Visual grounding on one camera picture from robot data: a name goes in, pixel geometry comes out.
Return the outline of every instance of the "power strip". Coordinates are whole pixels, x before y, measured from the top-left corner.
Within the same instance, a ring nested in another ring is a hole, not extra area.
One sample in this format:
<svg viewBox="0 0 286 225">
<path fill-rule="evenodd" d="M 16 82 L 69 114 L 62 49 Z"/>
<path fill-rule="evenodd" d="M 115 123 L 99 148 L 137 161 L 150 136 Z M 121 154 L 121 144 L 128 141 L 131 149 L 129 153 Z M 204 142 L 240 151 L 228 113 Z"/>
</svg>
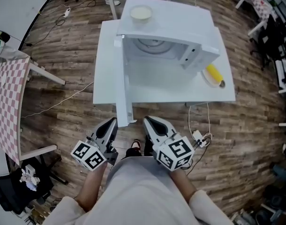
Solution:
<svg viewBox="0 0 286 225">
<path fill-rule="evenodd" d="M 198 143 L 198 146 L 200 146 L 201 148 L 203 148 L 207 144 L 204 137 L 201 135 L 201 133 L 198 130 L 195 130 L 192 133 L 192 136 L 195 139 L 195 141 Z"/>
</svg>

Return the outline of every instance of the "shoe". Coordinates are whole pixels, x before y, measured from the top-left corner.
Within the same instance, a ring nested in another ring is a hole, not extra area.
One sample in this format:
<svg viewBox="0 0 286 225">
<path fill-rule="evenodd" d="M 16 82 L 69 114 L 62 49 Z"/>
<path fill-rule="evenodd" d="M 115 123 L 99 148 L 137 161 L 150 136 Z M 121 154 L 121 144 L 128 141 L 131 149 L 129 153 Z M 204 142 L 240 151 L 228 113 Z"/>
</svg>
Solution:
<svg viewBox="0 0 286 225">
<path fill-rule="evenodd" d="M 110 5 L 109 0 L 105 0 L 106 5 Z M 120 2 L 118 0 L 114 0 L 114 5 L 118 6 L 120 4 Z"/>
<path fill-rule="evenodd" d="M 140 144 L 140 141 L 139 140 L 134 140 L 133 141 L 133 144 L 130 148 L 133 148 L 133 149 L 136 149 L 138 151 L 141 151 L 141 144 Z"/>
</svg>

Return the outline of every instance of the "white cube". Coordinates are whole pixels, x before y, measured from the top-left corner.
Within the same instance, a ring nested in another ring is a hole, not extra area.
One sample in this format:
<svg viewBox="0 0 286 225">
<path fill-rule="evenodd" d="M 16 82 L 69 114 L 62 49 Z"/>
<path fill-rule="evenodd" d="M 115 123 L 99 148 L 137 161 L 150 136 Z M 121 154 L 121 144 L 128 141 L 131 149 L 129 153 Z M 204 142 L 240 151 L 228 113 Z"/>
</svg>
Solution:
<svg viewBox="0 0 286 225">
<path fill-rule="evenodd" d="M 194 149 L 187 137 L 174 140 L 169 144 L 163 144 L 158 148 L 157 161 L 170 171 L 174 171 L 189 163 Z"/>
<path fill-rule="evenodd" d="M 102 155 L 99 149 L 82 141 L 78 141 L 72 150 L 71 155 L 79 164 L 83 165 L 90 171 L 94 171 L 106 161 L 106 158 Z"/>
</svg>

